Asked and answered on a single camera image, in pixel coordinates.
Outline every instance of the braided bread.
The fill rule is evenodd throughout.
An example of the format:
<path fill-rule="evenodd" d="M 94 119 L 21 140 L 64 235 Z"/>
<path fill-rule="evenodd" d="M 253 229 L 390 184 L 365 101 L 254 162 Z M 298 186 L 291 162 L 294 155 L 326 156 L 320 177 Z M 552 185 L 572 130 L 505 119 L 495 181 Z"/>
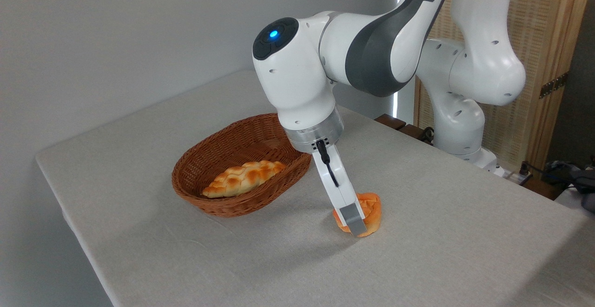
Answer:
<path fill-rule="evenodd" d="M 209 198 L 232 197 L 251 191 L 285 168 L 280 161 L 249 161 L 241 167 L 230 167 L 215 177 L 202 194 Z"/>

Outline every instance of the bread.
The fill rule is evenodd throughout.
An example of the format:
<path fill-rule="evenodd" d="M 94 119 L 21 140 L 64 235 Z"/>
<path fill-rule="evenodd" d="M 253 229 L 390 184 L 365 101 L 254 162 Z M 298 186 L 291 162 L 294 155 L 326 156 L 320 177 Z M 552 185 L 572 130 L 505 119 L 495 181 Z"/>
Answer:
<path fill-rule="evenodd" d="M 241 167 L 230 167 L 215 177 L 202 194 L 209 198 L 232 197 L 251 191 L 281 172 L 285 164 L 280 161 L 249 161 Z"/>
<path fill-rule="evenodd" d="M 364 224 L 368 231 L 359 235 L 358 237 L 366 237 L 371 233 L 374 233 L 380 228 L 380 220 L 382 218 L 382 205 L 380 204 L 380 197 L 376 193 L 364 193 L 364 194 L 357 194 L 357 199 L 359 200 L 359 205 L 362 206 L 362 211 L 366 218 L 364 219 Z M 333 216 L 337 222 L 338 227 L 343 230 L 345 233 L 351 233 L 349 227 L 346 225 L 341 224 L 340 218 L 338 218 L 338 214 L 336 210 L 333 210 Z"/>

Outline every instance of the gray wall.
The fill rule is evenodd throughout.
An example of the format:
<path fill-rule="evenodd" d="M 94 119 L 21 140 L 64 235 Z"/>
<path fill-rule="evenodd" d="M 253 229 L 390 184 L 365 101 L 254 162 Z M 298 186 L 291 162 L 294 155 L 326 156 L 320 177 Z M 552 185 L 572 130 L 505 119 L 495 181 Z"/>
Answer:
<path fill-rule="evenodd" d="M 556 119 L 548 161 L 583 167 L 595 154 L 595 0 L 588 0 Z"/>
<path fill-rule="evenodd" d="M 274 19 L 392 3 L 0 0 L 0 305 L 110 305 L 36 152 L 251 68 L 251 42 Z"/>

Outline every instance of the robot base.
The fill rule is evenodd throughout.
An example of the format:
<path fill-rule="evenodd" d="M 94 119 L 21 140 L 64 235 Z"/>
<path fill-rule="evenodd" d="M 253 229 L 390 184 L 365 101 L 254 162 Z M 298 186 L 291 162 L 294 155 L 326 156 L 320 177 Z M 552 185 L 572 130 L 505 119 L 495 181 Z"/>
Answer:
<path fill-rule="evenodd" d="M 478 152 L 472 154 L 454 154 L 453 156 L 459 157 L 464 161 L 469 161 L 469 163 L 472 163 L 476 167 L 480 167 L 500 177 L 504 177 L 506 172 L 498 165 L 496 155 L 485 148 L 480 148 Z"/>

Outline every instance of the wooden block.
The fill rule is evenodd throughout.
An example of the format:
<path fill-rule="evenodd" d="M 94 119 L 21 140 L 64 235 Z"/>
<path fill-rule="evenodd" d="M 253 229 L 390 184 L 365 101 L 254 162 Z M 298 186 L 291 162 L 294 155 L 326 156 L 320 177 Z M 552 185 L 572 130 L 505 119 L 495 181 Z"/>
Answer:
<path fill-rule="evenodd" d="M 397 118 L 393 118 L 391 115 L 388 114 L 382 114 L 381 116 L 378 116 L 378 118 L 375 118 L 374 121 L 380 122 L 383 125 L 389 126 L 395 130 L 399 130 L 402 127 L 405 127 L 405 125 L 407 124 L 404 121 L 401 121 Z"/>
<path fill-rule="evenodd" d="M 527 190 L 534 191 L 537 194 L 543 195 L 550 200 L 556 200 L 556 198 L 563 192 L 563 190 L 551 186 L 550 184 L 543 182 L 535 177 L 530 178 L 523 184 L 523 187 Z"/>
<path fill-rule="evenodd" d="M 400 132 L 404 133 L 405 135 L 409 135 L 417 140 L 420 140 L 423 137 L 423 129 L 418 128 L 414 125 L 406 125 L 399 129 Z"/>

